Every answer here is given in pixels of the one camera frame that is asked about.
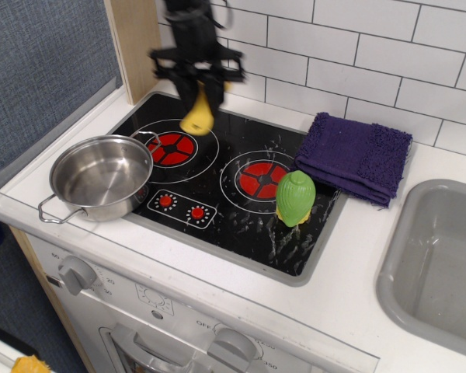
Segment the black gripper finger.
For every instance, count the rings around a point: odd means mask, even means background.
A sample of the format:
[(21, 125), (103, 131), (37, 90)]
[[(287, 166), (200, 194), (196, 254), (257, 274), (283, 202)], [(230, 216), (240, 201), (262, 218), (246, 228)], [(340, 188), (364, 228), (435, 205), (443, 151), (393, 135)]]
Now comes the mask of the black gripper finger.
[(187, 111), (191, 111), (199, 92), (197, 81), (188, 77), (177, 77), (174, 81), (176, 90)]
[(206, 78), (204, 80), (204, 92), (211, 112), (217, 112), (224, 102), (224, 80)]

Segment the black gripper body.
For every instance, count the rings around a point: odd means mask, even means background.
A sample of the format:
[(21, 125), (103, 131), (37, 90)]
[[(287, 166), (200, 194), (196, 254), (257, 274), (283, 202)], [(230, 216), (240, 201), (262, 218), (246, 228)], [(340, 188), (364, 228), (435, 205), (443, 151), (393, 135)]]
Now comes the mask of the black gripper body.
[(220, 25), (211, 11), (167, 12), (165, 19), (172, 27), (175, 46), (150, 52), (157, 78), (244, 80), (242, 53), (218, 42), (216, 29)]

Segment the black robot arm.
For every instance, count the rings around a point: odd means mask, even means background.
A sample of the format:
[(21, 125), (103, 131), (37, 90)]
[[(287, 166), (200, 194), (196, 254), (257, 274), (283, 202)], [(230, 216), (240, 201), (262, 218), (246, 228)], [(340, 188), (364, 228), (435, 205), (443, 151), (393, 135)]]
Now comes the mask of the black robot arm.
[(199, 84), (210, 111), (217, 113), (224, 102), (225, 84), (243, 82), (243, 53), (219, 43), (209, 1), (166, 1), (165, 19), (172, 27), (175, 46), (149, 52), (158, 79), (171, 81), (183, 105), (191, 110), (199, 94)]

